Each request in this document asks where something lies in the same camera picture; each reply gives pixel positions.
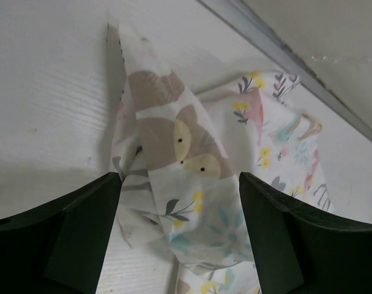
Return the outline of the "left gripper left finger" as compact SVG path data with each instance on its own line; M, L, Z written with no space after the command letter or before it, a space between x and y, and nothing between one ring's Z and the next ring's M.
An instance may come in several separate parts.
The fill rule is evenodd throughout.
M95 293L121 185L110 172L0 219L0 293Z

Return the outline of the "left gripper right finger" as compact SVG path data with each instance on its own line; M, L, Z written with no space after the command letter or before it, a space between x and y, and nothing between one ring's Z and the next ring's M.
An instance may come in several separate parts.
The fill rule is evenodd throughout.
M250 173L242 208L263 293L372 293L372 224L330 214Z

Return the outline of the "floral animal print cloth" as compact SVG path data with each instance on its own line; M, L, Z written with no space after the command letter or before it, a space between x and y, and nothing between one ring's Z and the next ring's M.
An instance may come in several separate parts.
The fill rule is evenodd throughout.
M131 247L166 239L177 293L259 293L239 175L332 212L317 149L322 124L289 104L295 74L254 71L193 94L151 42L116 29L126 81L110 169Z

